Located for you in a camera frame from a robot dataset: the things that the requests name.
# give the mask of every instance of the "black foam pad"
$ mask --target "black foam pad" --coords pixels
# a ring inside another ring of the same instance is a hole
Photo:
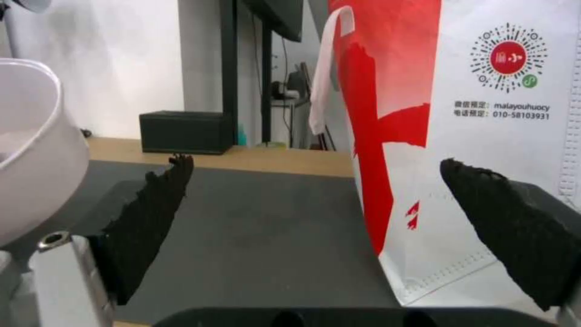
[[[440,172],[521,289],[545,311],[563,305],[579,277],[581,216],[541,188],[488,169],[447,159]]]
[[[134,201],[122,203],[118,219],[88,237],[103,283],[118,305],[125,305],[141,284],[185,196],[193,159],[177,155],[170,162],[173,167],[162,175],[145,176],[145,187]]]

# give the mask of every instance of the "red logo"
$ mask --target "red logo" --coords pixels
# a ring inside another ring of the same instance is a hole
[[[419,216],[419,201],[411,206],[406,214],[406,218],[411,217],[410,221],[407,222],[407,229],[415,230],[418,228],[418,216]]]
[[[497,72],[504,75],[518,73],[525,65],[526,51],[519,43],[502,42],[492,50],[490,64]]]

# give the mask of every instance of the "desk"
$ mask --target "desk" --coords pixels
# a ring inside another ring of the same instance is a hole
[[[91,159],[142,164],[166,164],[167,154],[144,154],[138,140],[88,139]],[[337,152],[234,147],[221,156],[195,155],[196,167],[352,177],[348,154]],[[115,327],[146,327],[116,322]]]

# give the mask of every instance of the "shopping bag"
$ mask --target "shopping bag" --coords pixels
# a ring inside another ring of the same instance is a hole
[[[309,122],[332,53],[372,246],[397,299],[541,315],[478,239],[439,173],[455,158],[576,207],[578,0],[330,0]]]

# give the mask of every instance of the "phone number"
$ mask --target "phone number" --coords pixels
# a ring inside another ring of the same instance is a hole
[[[514,118],[514,119],[548,119],[548,113],[538,113],[538,112],[506,112],[506,111],[494,111],[492,117],[496,118]]]

